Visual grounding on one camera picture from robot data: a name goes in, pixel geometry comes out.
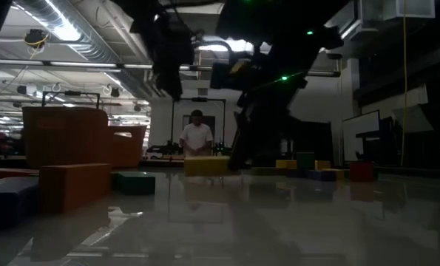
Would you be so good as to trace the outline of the green wooden cube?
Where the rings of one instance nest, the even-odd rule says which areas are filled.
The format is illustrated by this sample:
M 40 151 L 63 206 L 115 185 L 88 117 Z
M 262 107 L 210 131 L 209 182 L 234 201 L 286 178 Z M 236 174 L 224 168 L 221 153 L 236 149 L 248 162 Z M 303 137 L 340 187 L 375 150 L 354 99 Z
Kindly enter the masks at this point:
M 315 153 L 313 152 L 297 152 L 297 168 L 300 170 L 315 169 Z

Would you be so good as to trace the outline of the white ceiling box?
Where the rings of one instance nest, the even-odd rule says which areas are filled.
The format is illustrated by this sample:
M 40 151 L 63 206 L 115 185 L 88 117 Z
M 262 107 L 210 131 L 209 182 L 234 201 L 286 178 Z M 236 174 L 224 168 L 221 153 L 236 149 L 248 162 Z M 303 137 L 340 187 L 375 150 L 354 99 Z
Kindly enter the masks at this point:
M 383 0 L 382 18 L 434 18 L 435 0 Z

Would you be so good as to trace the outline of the tall black gantry frame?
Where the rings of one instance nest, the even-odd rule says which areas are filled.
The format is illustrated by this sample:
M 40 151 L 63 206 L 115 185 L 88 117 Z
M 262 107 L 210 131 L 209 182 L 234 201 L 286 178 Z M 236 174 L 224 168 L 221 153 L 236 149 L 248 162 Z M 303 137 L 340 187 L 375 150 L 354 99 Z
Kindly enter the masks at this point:
M 205 97 L 184 98 L 172 103 L 171 140 L 180 145 L 180 134 L 191 123 L 192 111 L 199 109 L 203 113 L 203 123 L 208 125 L 213 135 L 213 145 L 225 140 L 226 136 L 226 101 Z

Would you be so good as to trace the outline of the white slanted panel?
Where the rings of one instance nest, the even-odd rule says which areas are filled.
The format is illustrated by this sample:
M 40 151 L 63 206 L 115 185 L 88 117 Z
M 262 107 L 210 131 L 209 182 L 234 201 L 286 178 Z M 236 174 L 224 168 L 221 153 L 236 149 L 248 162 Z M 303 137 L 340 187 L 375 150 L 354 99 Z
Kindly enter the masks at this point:
M 405 122 L 407 133 L 431 132 L 434 130 L 426 115 L 424 105 L 428 103 L 427 88 L 425 85 L 407 92 L 405 96 L 394 95 L 375 103 L 362 107 L 364 113 L 379 111 L 380 118 L 392 117 L 401 126 Z

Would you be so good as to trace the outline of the orange plastic bin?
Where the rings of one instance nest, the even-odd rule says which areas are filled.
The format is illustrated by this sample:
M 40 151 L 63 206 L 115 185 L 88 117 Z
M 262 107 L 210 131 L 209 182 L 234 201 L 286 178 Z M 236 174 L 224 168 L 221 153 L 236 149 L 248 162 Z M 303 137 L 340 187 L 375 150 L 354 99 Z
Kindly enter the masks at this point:
M 101 109 L 24 107 L 22 137 L 29 167 L 106 163 L 136 167 L 146 126 L 111 126 Z

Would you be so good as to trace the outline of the bright ceiling light panel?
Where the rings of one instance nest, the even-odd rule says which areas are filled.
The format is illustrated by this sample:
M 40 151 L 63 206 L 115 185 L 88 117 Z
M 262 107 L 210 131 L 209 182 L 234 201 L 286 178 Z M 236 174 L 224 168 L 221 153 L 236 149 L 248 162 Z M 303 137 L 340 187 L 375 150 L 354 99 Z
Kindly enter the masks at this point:
M 254 45 L 250 42 L 247 42 L 243 39 L 235 40 L 231 38 L 223 39 L 217 36 L 213 35 L 207 35 L 203 38 L 204 41 L 224 41 L 226 42 L 230 47 L 231 50 L 234 52 L 253 52 L 254 51 Z M 227 48 L 219 45 L 219 44 L 210 44 L 210 45 L 203 45 L 198 47 L 199 50 L 207 50 L 207 51 L 214 51 L 214 52 L 227 52 Z

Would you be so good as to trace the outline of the purple long wooden block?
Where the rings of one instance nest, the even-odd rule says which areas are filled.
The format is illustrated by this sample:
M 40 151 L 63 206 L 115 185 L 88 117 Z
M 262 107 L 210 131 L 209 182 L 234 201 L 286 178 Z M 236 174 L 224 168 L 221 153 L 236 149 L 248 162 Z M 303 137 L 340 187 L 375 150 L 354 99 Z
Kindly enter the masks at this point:
M 0 229 L 10 228 L 38 210 L 38 177 L 0 179 Z
M 323 182 L 336 182 L 335 172 L 328 170 L 299 170 L 298 177 Z

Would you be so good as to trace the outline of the orange long wooden block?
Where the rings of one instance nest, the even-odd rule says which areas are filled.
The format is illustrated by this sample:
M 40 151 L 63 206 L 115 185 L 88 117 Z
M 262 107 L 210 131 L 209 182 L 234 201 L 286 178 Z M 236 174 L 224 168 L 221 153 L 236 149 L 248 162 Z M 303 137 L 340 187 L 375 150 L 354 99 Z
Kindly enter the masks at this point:
M 44 166 L 39 170 L 38 203 L 43 214 L 62 214 L 111 192 L 110 164 Z

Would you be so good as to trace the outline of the green long wooden block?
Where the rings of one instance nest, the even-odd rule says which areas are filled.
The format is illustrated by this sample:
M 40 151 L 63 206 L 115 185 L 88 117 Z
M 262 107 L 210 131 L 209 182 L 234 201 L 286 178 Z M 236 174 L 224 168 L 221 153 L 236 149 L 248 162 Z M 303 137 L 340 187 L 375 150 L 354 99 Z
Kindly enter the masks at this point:
M 121 171 L 112 173 L 112 183 L 122 194 L 146 196 L 155 193 L 156 177 L 144 172 Z
M 257 176 L 294 176 L 296 169 L 288 168 L 251 168 L 249 173 Z

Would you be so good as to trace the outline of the person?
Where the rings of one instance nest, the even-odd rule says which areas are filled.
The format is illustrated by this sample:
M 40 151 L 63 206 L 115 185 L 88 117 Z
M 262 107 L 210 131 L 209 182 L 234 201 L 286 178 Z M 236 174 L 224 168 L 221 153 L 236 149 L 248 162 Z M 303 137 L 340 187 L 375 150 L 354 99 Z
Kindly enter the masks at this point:
M 188 124 L 180 134 L 180 145 L 185 157 L 202 157 L 211 154 L 213 135 L 208 125 L 203 123 L 203 113 L 196 109 L 192 111 Z

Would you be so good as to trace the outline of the red wooden cube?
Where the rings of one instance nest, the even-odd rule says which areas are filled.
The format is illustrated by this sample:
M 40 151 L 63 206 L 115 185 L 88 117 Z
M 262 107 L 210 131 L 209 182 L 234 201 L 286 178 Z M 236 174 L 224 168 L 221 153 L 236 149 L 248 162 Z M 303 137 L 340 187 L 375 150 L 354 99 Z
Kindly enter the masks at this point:
M 374 182 L 374 165 L 370 162 L 365 161 L 350 162 L 349 178 L 351 182 Z

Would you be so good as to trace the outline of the whiteboard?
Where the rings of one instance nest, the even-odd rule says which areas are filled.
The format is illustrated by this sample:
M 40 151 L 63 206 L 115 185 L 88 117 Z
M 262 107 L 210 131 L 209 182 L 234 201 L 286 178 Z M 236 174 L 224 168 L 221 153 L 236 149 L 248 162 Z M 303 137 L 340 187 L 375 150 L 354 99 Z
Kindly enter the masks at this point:
M 363 154 L 362 134 L 379 131 L 379 111 L 368 112 L 363 115 L 348 118 L 342 121 L 343 155 L 344 161 L 357 161 L 357 153 Z

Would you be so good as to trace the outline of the background workbench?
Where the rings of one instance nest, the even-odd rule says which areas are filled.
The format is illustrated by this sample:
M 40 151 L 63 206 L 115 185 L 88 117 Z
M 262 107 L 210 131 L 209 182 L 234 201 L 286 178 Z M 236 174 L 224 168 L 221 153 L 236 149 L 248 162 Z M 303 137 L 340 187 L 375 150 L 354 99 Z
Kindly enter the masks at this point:
M 152 156 L 143 161 L 153 166 L 182 166 L 184 157 L 182 155 L 163 155 L 162 157 Z

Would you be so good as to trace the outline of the black upright panel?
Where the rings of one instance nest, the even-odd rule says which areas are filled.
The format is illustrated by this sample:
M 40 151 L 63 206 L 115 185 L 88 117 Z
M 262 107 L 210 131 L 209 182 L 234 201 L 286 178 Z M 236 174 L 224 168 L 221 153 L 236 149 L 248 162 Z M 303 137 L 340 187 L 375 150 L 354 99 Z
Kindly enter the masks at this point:
M 302 121 L 294 140 L 295 152 L 313 152 L 316 160 L 334 161 L 331 123 Z

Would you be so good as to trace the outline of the silver spiral ceiling duct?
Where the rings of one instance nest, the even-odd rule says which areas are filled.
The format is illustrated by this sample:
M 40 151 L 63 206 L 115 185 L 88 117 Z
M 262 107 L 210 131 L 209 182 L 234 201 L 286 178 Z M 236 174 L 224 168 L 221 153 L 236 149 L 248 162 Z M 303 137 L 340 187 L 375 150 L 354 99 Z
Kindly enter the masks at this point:
M 119 56 L 69 0 L 13 0 L 51 36 L 90 62 L 117 63 Z

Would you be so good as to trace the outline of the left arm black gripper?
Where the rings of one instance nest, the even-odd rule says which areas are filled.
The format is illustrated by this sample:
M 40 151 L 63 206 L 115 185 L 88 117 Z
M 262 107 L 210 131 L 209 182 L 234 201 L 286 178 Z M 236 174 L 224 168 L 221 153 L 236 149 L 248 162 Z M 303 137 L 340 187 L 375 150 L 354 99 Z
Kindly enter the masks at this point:
M 156 63 L 156 85 L 180 100 L 183 88 L 180 66 L 192 64 L 194 48 L 193 32 L 182 21 L 175 0 L 131 0 L 131 33 L 141 37 L 149 57 Z

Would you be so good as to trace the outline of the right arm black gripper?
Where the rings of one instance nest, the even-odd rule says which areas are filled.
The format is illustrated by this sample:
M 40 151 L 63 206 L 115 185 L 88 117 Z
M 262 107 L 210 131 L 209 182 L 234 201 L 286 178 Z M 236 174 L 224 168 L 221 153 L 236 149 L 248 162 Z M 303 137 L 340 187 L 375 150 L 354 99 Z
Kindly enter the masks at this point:
M 258 150 L 265 129 L 258 106 L 284 109 L 298 89 L 306 86 L 306 75 L 316 60 L 315 44 L 274 44 L 268 53 L 228 50 L 226 63 L 211 67 L 210 87 L 240 91 L 235 113 L 237 131 L 229 159 L 230 170 L 240 170 Z

